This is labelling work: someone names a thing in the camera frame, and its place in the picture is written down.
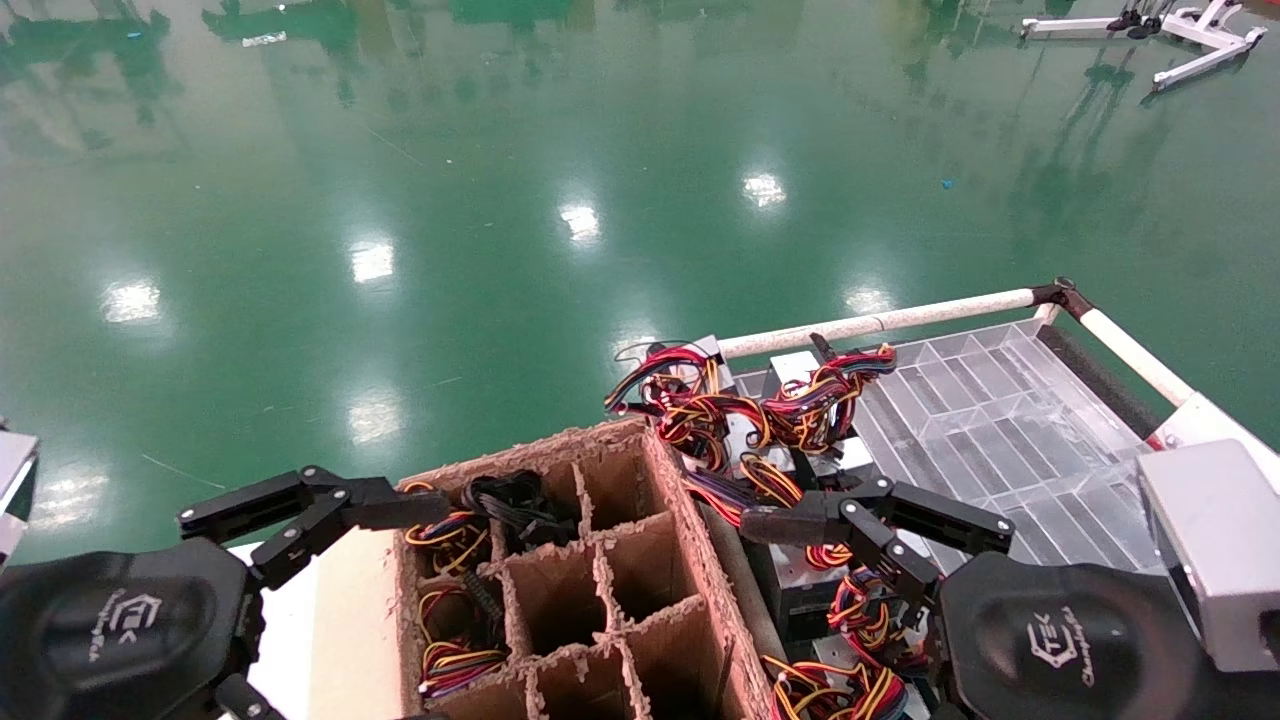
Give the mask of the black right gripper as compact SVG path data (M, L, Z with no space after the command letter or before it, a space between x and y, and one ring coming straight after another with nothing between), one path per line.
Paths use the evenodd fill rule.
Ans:
M899 537L1009 553L1014 520L886 477L755 506L756 543L845 544L905 605L931 609L940 719L1275 719L1277 673L1225 673L1160 577L1100 565L966 565L943 573Z

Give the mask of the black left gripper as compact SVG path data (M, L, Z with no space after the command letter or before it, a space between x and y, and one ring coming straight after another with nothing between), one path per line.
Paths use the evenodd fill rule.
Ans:
M439 489L306 466L180 511L184 542L170 548L8 568L3 716L283 720L246 678L261 589L280 589L349 530L431 525L452 510ZM218 546L270 527L250 566Z

